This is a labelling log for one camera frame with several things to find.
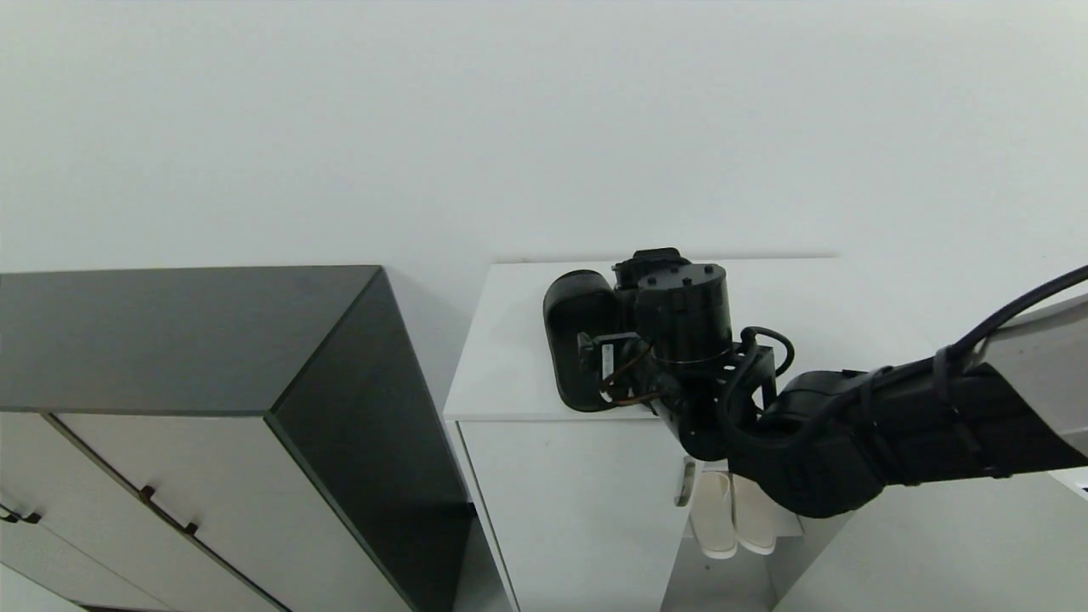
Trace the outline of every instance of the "white wall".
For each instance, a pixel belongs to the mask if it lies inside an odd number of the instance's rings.
[[[1088,502],[1046,474],[892,487],[854,514],[775,612],[1076,612]]]
[[[942,343],[1088,259],[1084,3],[3,2],[0,41],[0,271],[385,264],[440,405],[493,260],[840,254]],[[1067,561],[1052,502],[986,509]],[[950,535],[910,507],[891,543]],[[962,549],[926,575],[1021,588]]]

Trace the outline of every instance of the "drawer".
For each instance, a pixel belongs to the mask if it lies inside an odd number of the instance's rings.
[[[0,563],[78,604],[170,610],[41,524],[0,523]]]
[[[129,482],[153,486],[163,511],[198,524],[202,542],[288,609],[409,610],[262,418],[60,418]],[[406,510],[375,512],[394,522]]]
[[[272,612],[129,494],[36,414],[0,414],[4,501],[166,607],[184,612]]]

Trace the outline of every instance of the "drawer handle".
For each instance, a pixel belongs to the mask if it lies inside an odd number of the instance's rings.
[[[144,505],[149,507],[151,512],[156,514],[159,518],[164,521],[168,525],[174,528],[180,534],[186,536],[195,536],[197,528],[199,527],[196,523],[189,523],[188,525],[182,526],[181,523],[174,521],[174,517],[166,514],[166,511],[159,507],[159,504],[151,501],[151,495],[154,494],[154,487],[148,485],[139,490],[139,501],[144,502]]]
[[[8,513],[8,516],[0,517],[0,521],[3,521],[4,523],[11,523],[12,525],[20,522],[26,523],[27,525],[37,525],[41,521],[41,515],[38,514],[37,512],[32,512],[27,516],[22,516],[17,512],[12,511],[11,509],[9,509],[3,504],[0,504],[0,510]]]
[[[684,457],[683,477],[680,480],[680,494],[677,495],[677,507],[683,507],[691,501],[692,490],[695,488],[695,460]]]

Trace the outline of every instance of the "slipper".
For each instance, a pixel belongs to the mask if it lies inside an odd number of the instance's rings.
[[[756,554],[775,552],[775,502],[758,485],[732,475],[737,540]]]
[[[689,521],[695,541],[710,559],[729,559],[737,554],[731,497],[729,476],[720,472],[700,476]]]

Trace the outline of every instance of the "white cabinet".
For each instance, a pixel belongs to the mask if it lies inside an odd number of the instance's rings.
[[[462,423],[522,612],[656,612],[688,457],[655,420]],[[557,589],[556,585],[570,588]]]
[[[170,610],[40,524],[0,523],[0,563],[77,603]]]
[[[60,418],[288,609],[408,611],[262,418]]]
[[[5,501],[41,515],[36,527],[55,534],[171,609],[276,610],[148,512],[45,417],[0,414],[0,489]]]
[[[869,369],[934,352],[845,261],[719,264],[729,274],[733,328],[769,327],[796,346],[780,388],[796,372]],[[679,442],[644,407],[586,414],[560,401],[544,294],[566,272],[592,269],[608,278],[610,266],[492,266],[443,411],[511,605],[521,612],[656,611],[663,602],[669,610],[753,609],[752,593],[772,592],[771,583],[784,596],[849,517],[805,521],[814,537],[782,542],[766,558],[741,551],[720,562],[681,559],[693,547],[681,547],[688,509],[676,505]],[[706,567],[715,583],[705,592],[670,589],[698,590],[698,580],[676,575],[691,567]],[[754,609],[774,603],[771,595]]]

